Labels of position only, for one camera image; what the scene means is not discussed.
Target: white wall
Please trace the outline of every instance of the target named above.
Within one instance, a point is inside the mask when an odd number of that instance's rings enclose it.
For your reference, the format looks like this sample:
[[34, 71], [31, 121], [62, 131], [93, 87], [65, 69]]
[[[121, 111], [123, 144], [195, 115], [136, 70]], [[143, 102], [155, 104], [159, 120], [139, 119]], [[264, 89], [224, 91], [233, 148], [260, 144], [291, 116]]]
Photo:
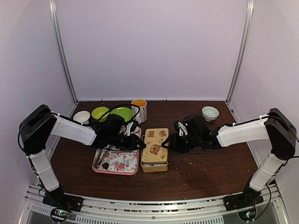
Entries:
[[77, 97], [224, 100], [246, 7], [247, 0], [57, 1]]
[[20, 122], [40, 104], [69, 114], [47, 0], [0, 2], [0, 217], [16, 222], [29, 183], [36, 182], [17, 146]]
[[[299, 131], [299, 3], [255, 2], [254, 19], [232, 104], [241, 120], [277, 107]], [[263, 160], [269, 142], [254, 142]], [[299, 219], [299, 160], [290, 160], [277, 182], [292, 224]]]

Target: metal corner post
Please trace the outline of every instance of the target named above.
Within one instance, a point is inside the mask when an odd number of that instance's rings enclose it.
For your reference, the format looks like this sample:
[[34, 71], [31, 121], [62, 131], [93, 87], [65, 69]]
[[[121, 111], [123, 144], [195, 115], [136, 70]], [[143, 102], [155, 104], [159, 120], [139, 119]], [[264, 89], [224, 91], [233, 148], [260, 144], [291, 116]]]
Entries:
[[77, 99], [77, 96], [76, 96], [76, 93], [75, 93], [75, 90], [74, 90], [73, 83], [71, 81], [70, 72], [69, 72], [67, 62], [66, 62], [66, 59], [65, 59], [65, 53], [64, 53], [64, 48], [63, 48], [63, 45], [62, 45], [62, 38], [61, 38], [61, 34], [60, 34], [58, 16], [57, 16], [57, 10], [56, 10], [56, 0], [49, 0], [49, 4], [50, 4], [51, 17], [52, 17], [52, 20], [53, 20], [53, 27], [54, 27], [54, 33], [55, 33], [55, 38], [56, 38], [56, 42], [57, 42], [57, 48], [58, 48], [58, 52], [59, 52], [61, 65], [62, 65], [62, 68], [63, 68], [63, 71], [64, 71], [66, 84], [67, 84], [68, 89], [70, 91], [71, 99], [72, 99], [73, 103], [76, 104], [78, 102], [78, 99]]
[[231, 86], [229, 88], [228, 97], [226, 100], [226, 102], [228, 104], [230, 103], [230, 101], [232, 99], [232, 96], [233, 96], [233, 93], [234, 93], [234, 90], [235, 90], [235, 87], [237, 84], [237, 80], [240, 75], [242, 63], [243, 63], [244, 56], [245, 56], [245, 49], [246, 49], [249, 34], [250, 34], [252, 18], [253, 18], [253, 11], [254, 11], [254, 0], [248, 0], [247, 10], [246, 10], [246, 15], [245, 15], [244, 29], [243, 29], [243, 36], [242, 36], [242, 41], [241, 41], [241, 45], [240, 45], [239, 55], [238, 55], [237, 63], [235, 66], [233, 80], [232, 80]]

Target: cartoon bear face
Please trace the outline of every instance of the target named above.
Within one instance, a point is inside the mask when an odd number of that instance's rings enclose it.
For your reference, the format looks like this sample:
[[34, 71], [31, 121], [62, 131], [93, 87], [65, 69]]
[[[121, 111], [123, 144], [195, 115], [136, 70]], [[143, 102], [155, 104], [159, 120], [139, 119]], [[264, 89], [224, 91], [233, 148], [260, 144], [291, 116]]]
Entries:
[[150, 137], [150, 138], [153, 138], [154, 137], [154, 133], [155, 133], [154, 131], [149, 131], [148, 134], [147, 134], [147, 136]]
[[150, 151], [150, 153], [158, 155], [158, 152], [160, 151], [160, 148], [161, 148], [160, 145], [152, 145], [149, 151]]
[[163, 130], [163, 131], [159, 131], [159, 135], [160, 135], [160, 137], [164, 137], [164, 136], [166, 136], [166, 132], [165, 132], [165, 130]]

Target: bowl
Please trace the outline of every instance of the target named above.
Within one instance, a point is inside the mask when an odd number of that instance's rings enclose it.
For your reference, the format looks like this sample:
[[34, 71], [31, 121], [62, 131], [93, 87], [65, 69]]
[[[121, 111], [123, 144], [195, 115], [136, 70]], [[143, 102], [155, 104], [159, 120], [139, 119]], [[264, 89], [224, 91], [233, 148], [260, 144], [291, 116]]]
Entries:
[[125, 122], [128, 122], [133, 117], [133, 112], [127, 107], [119, 107], [110, 112], [110, 114], [116, 114], [125, 119]]
[[[107, 111], [109, 111], [109, 108], [101, 106], [98, 108], [95, 108], [92, 112], [92, 117], [97, 120], [99, 119], [104, 113], [106, 113]], [[106, 120], [107, 116], [109, 113], [107, 113], [101, 120], [99, 120], [99, 122], [103, 122]]]
[[215, 120], [219, 116], [219, 111], [212, 106], [205, 106], [202, 108], [201, 112], [206, 121]]
[[73, 117], [74, 121], [83, 123], [83, 124], [89, 124], [89, 121], [88, 121], [89, 118], [90, 118], [90, 112], [88, 112], [88, 111], [79, 111]]

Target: wooden tabletop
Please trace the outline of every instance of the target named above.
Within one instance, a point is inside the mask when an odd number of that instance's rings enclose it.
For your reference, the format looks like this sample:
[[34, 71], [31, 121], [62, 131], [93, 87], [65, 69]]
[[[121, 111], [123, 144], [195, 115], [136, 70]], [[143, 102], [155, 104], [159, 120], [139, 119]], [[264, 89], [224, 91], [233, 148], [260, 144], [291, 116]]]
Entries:
[[[112, 108], [126, 102], [80, 102], [76, 112], [92, 111], [99, 106]], [[186, 115], [199, 113], [202, 107], [216, 107], [219, 118], [207, 122], [209, 128], [232, 123], [234, 119], [224, 102], [149, 101], [147, 128], [169, 128]], [[99, 174], [92, 170], [96, 149], [75, 141], [61, 139], [51, 159], [54, 172], [66, 193], [81, 196], [136, 201], [170, 201], [220, 196], [243, 191], [257, 166], [246, 143], [206, 154], [179, 154], [169, 151], [168, 171], [144, 173], [139, 166], [136, 175]], [[195, 149], [191, 153], [201, 152]]]

